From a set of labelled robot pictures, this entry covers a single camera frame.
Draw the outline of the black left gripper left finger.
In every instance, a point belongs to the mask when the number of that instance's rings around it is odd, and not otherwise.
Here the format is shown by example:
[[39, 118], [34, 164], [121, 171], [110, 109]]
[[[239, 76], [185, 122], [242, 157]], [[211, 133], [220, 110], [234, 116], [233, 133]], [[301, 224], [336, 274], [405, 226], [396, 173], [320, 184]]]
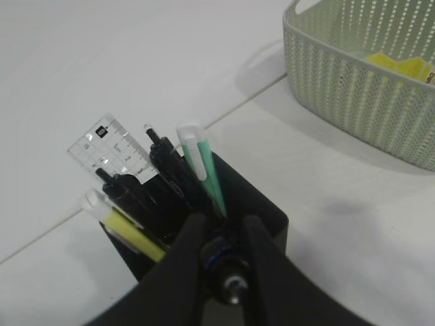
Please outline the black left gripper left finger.
[[199, 253], [207, 218], [191, 214], [160, 262], [119, 302], [91, 325], [200, 325]]

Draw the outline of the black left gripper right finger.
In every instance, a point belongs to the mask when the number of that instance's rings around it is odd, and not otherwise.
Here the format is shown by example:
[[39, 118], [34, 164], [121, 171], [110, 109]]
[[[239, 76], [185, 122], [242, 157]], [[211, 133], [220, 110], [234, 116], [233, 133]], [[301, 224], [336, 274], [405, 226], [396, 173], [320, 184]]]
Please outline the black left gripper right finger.
[[283, 254], [254, 215], [243, 218], [241, 243], [253, 270], [247, 325], [368, 325], [312, 283]]

